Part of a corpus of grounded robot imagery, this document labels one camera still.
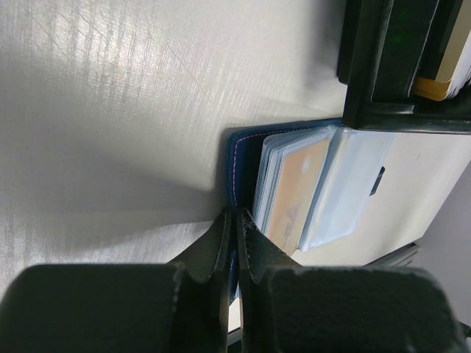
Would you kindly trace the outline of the blue leather card holder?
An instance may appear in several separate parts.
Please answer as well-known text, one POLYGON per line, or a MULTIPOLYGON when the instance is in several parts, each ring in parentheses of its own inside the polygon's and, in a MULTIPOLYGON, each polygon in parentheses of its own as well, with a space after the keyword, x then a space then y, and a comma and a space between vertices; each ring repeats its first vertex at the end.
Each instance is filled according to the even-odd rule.
POLYGON ((378 188, 392 135, 359 131, 339 119, 327 119, 254 126, 234 132, 227 142, 227 197, 241 218, 244 237, 263 241, 284 260, 291 255, 264 234, 281 151, 323 135, 330 137, 330 145, 295 251, 307 252, 354 233, 368 198, 378 188))

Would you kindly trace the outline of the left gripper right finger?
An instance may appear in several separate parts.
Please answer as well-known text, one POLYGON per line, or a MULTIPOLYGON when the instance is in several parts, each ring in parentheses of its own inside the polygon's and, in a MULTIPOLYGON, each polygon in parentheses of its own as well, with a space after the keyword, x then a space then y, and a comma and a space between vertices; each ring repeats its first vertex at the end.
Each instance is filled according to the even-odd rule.
POLYGON ((308 267, 237 219, 243 352, 467 352, 445 292, 409 267, 308 267))

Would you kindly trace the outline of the black plastic card rack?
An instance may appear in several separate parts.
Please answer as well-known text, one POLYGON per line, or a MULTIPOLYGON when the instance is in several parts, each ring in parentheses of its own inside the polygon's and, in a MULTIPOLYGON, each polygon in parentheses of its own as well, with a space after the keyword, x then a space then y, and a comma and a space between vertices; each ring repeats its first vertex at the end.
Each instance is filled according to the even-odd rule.
POLYGON ((444 101, 414 94, 423 67, 470 35, 468 1, 348 1, 337 67, 343 124, 387 132, 470 133, 470 81, 444 101))

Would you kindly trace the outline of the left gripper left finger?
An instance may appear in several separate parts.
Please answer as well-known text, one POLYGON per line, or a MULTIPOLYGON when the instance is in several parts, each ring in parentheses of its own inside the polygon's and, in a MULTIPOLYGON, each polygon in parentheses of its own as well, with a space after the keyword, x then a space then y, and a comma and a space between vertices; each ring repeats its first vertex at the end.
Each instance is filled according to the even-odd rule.
POLYGON ((233 260, 224 210, 164 264, 23 270, 1 300, 3 352, 225 352, 233 260))

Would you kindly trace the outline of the gold credit card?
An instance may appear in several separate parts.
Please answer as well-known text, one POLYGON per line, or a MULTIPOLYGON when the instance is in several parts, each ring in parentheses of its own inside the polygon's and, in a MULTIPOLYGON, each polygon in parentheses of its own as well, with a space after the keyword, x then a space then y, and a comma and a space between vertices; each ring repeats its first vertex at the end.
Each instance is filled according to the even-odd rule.
POLYGON ((330 145, 328 135, 299 140, 281 151, 272 208, 264 234, 286 254, 300 241, 330 145))

